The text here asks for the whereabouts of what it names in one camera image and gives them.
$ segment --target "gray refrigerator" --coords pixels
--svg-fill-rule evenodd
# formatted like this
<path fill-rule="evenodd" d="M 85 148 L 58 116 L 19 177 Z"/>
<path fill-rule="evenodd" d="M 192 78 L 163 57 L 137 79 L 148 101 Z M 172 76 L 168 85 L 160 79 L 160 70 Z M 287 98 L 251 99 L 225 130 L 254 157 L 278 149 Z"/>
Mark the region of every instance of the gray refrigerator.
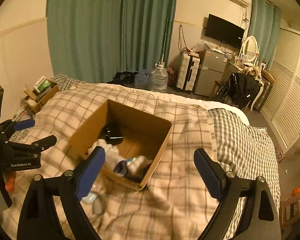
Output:
<path fill-rule="evenodd" d="M 221 81 L 227 63 L 227 56 L 212 50 L 206 50 L 195 81 L 194 93 L 209 97 L 214 82 Z"/>

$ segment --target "white bottle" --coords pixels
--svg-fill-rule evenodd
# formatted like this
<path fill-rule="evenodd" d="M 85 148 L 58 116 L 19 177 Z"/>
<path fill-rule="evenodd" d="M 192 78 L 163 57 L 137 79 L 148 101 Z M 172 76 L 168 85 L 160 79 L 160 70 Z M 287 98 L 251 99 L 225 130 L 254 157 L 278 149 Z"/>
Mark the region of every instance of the white bottle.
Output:
<path fill-rule="evenodd" d="M 168 85 L 168 72 L 163 65 L 155 64 L 156 68 L 151 72 L 150 89 L 153 92 L 165 93 Z"/>

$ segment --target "teal curtain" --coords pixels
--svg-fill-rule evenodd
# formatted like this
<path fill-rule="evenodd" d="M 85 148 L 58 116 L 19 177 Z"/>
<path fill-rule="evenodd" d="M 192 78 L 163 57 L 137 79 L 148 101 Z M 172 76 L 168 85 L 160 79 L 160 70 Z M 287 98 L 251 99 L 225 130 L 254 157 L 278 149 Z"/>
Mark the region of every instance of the teal curtain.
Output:
<path fill-rule="evenodd" d="M 258 61 L 266 59 L 269 69 L 280 33 L 281 10 L 266 0 L 253 0 L 251 24 L 248 36 L 254 36 L 260 47 Z"/>
<path fill-rule="evenodd" d="M 111 81 L 116 72 L 150 70 L 160 60 L 166 29 L 167 61 L 175 3 L 47 0 L 54 73 L 99 83 Z"/>

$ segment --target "television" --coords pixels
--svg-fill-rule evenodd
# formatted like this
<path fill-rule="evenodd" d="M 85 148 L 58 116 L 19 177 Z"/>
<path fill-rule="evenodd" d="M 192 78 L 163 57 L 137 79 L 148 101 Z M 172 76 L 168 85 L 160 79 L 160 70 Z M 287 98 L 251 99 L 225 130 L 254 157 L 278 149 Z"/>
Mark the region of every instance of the television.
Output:
<path fill-rule="evenodd" d="M 244 29 L 222 18 L 209 14 L 205 36 L 240 49 Z"/>

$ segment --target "bolt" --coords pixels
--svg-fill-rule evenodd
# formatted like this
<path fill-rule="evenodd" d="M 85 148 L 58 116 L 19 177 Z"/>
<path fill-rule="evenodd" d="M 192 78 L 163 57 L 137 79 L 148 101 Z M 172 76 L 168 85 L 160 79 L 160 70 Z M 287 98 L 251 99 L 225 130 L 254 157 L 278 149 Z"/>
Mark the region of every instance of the bolt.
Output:
<path fill-rule="evenodd" d="M 259 180 L 262 183 L 266 182 L 266 179 L 262 176 L 257 177 L 257 180 Z"/>
<path fill-rule="evenodd" d="M 234 174 L 232 171 L 227 171 L 226 175 L 227 175 L 229 178 L 234 178 L 234 177 L 235 177 L 235 174 Z"/>
<path fill-rule="evenodd" d="M 42 176 L 40 174 L 35 175 L 33 178 L 33 180 L 35 181 L 39 181 L 40 179 L 42 179 Z"/>
<path fill-rule="evenodd" d="M 72 170 L 67 170 L 67 171 L 65 171 L 65 173 L 64 173 L 64 175 L 65 175 L 66 177 L 70 177 L 70 176 L 72 176 L 72 174 L 73 174 L 73 171 L 72 171 Z"/>

